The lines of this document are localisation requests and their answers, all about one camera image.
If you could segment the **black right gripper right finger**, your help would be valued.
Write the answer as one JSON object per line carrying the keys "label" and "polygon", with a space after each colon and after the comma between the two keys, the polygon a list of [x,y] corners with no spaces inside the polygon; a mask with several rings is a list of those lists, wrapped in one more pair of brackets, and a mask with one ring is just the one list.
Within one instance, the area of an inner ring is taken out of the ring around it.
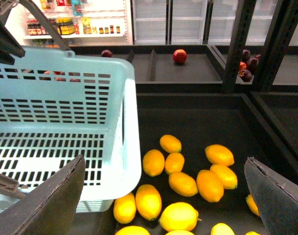
{"label": "black right gripper right finger", "polygon": [[254,157],[244,174],[262,223],[270,235],[298,235],[298,185]]}

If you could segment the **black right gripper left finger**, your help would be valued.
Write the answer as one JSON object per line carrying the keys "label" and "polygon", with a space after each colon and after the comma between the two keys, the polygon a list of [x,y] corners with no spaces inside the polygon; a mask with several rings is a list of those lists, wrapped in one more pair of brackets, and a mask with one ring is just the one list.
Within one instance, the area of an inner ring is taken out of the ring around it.
{"label": "black right gripper left finger", "polygon": [[85,159],[75,157],[0,213],[0,235],[66,235],[83,190]]}

